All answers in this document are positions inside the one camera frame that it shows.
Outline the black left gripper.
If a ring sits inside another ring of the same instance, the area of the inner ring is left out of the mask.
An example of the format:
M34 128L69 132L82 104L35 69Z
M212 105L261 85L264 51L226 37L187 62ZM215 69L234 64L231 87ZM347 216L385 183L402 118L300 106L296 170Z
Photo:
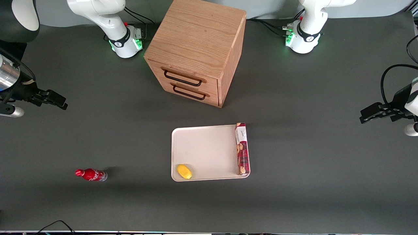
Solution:
M411 83L396 92L390 105L402 118L416 121L416 83ZM373 103L368 107L368 110L360 111L361 124L365 124L373 119L392 116L388 106L380 102Z

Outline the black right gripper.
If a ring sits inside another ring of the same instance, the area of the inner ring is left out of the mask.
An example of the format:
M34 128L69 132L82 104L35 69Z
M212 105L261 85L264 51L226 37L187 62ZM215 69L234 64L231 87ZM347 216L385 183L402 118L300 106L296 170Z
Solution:
M62 110L67 110L68 104L66 98L53 90L41 90L38 88L36 82L24 85L19 79L13 86L1 91L1 102L12 103L16 100L32 103L36 106L41 106L43 103L51 104Z

